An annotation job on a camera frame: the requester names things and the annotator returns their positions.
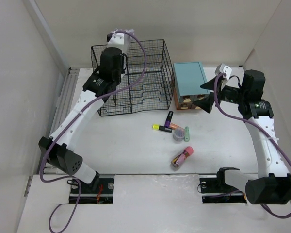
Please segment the clear jar of pins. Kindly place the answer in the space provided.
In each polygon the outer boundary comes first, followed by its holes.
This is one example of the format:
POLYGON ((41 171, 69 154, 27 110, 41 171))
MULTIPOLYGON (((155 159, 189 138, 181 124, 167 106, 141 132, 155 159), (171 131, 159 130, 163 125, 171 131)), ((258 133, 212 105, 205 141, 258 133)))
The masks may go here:
POLYGON ((173 132, 173 139, 177 142, 183 141, 185 138, 185 130, 183 128, 176 128, 173 132))

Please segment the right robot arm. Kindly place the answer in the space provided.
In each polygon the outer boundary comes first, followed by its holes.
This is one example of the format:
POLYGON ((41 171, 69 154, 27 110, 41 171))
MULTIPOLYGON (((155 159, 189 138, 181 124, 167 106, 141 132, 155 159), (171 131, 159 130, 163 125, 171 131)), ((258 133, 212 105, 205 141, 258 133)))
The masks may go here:
POLYGON ((216 71, 216 76, 201 88, 211 93, 195 104, 207 113, 212 106, 220 108, 226 101, 236 104, 243 122, 248 129, 258 163, 258 178, 254 179, 237 168, 219 169, 215 186, 220 191, 234 187, 245 193, 251 204, 287 204, 291 200, 291 165, 280 151, 274 130, 274 114, 270 103, 262 98, 265 85, 264 73, 247 70, 242 84, 230 87, 227 82, 232 77, 228 68, 216 71))

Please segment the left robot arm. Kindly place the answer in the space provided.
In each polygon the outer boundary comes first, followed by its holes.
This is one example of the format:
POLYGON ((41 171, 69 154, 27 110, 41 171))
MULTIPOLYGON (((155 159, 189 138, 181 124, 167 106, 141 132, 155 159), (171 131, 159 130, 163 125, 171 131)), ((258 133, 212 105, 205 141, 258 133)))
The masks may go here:
POLYGON ((98 173, 74 150, 85 126, 120 84, 124 57, 119 48, 105 48, 100 56, 100 65, 84 83, 70 113, 49 138, 42 137, 39 141, 44 154, 43 163, 81 180, 82 187, 90 193, 98 189, 98 173))

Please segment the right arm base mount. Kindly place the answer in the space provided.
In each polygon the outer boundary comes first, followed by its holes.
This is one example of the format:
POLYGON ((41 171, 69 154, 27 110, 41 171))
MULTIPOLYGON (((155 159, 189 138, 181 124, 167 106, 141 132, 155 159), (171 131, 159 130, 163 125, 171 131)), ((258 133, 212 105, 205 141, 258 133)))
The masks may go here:
POLYGON ((247 204, 246 196, 235 187, 223 184, 214 176, 200 176, 198 192, 203 204, 247 204))

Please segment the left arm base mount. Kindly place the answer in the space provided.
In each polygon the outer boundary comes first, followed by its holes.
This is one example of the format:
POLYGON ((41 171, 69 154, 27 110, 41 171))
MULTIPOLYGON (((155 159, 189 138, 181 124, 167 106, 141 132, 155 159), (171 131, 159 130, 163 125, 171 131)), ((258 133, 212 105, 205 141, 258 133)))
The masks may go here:
MULTIPOLYGON (((81 183, 81 195, 78 204, 113 204, 114 175, 100 175, 94 184, 81 183)), ((66 182, 70 186, 69 204, 75 204, 79 194, 78 183, 75 179, 66 182)))

